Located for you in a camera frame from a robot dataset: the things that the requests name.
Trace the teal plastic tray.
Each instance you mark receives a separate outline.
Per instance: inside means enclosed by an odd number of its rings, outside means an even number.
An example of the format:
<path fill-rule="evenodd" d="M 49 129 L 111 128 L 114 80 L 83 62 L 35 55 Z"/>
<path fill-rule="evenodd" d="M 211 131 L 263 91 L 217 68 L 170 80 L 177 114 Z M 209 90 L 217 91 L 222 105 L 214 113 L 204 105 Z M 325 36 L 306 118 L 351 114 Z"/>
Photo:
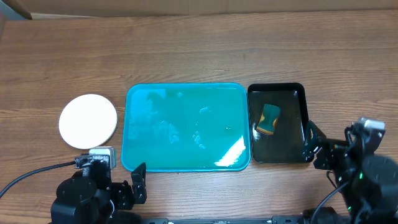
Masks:
<path fill-rule="evenodd" d="M 126 95 L 121 164 L 148 172 L 240 171 L 251 160 L 237 83 L 141 83 Z"/>

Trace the white plate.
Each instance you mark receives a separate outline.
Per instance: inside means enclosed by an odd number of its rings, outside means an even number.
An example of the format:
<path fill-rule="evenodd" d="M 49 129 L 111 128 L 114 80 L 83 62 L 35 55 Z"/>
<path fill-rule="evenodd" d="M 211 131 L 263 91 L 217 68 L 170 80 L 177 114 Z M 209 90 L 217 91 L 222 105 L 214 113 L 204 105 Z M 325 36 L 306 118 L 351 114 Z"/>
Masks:
<path fill-rule="evenodd" d="M 115 132 L 118 114 L 114 105 L 96 94 L 81 95 L 61 112 L 58 129 L 71 147 L 91 149 L 104 144 Z"/>

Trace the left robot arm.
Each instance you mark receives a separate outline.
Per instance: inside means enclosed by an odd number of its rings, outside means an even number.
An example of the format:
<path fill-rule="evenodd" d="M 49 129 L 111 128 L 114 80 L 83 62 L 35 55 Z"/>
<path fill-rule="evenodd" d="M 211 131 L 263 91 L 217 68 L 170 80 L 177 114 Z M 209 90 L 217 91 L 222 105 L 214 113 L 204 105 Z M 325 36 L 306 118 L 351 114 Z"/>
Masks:
<path fill-rule="evenodd" d="M 116 167 L 113 147 L 92 148 L 76 157 L 74 165 L 78 171 L 57 188 L 50 209 L 52 223 L 142 222 L 130 211 L 146 202 L 146 163 L 131 172 L 132 184 L 111 180 L 111 170 Z"/>

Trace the green yellow sponge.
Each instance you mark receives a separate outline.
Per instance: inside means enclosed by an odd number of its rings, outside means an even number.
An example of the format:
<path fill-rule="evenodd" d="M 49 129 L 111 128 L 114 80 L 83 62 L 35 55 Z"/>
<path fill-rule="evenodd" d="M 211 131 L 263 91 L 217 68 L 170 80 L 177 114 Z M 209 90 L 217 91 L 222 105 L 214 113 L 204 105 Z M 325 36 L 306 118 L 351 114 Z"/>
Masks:
<path fill-rule="evenodd" d="M 273 135 L 279 115 L 280 108 L 278 106 L 265 104 L 262 109 L 260 120 L 256 126 L 256 131 Z"/>

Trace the dark chair corner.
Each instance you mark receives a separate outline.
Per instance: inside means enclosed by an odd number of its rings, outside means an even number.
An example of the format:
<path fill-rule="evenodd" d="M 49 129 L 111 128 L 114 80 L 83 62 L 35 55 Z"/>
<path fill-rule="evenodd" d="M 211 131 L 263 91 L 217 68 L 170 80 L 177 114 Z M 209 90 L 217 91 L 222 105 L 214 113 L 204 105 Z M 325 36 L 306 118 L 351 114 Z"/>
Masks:
<path fill-rule="evenodd" d="M 1 0 L 1 12 L 9 20 L 31 20 L 31 13 L 18 0 Z"/>

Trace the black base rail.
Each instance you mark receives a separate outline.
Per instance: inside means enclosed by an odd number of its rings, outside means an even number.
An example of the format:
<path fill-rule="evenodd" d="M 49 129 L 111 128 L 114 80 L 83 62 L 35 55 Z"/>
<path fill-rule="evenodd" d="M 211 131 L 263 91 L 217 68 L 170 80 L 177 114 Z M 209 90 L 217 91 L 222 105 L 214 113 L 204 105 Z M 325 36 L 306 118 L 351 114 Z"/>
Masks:
<path fill-rule="evenodd" d="M 274 215 L 268 218 L 216 218 L 216 219 L 181 219 L 143 218 L 141 224 L 305 224 L 301 215 Z"/>

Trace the black plastic tray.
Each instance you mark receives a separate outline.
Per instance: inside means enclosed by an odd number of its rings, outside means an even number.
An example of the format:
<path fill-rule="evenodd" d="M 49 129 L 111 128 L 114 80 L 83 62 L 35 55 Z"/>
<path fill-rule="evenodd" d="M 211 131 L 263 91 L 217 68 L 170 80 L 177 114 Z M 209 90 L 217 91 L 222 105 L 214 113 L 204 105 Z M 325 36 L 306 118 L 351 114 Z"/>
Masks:
<path fill-rule="evenodd" d="M 280 108 L 273 135 L 256 131 L 265 104 Z M 300 83 L 257 83 L 248 87 L 252 158 L 259 164 L 309 163 L 303 157 L 309 121 L 305 89 Z"/>

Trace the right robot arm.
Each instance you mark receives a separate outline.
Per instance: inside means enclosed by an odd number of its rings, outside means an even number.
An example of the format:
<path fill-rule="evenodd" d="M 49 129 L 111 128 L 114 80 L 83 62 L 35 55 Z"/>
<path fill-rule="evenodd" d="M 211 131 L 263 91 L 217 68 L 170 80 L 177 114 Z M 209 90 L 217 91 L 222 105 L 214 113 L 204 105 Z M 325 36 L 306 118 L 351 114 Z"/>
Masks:
<path fill-rule="evenodd" d="M 301 223 L 397 223 L 397 163 L 376 154 L 385 132 L 384 122 L 359 118 L 344 140 L 330 139 L 307 123 L 303 154 L 334 190 L 304 210 Z"/>

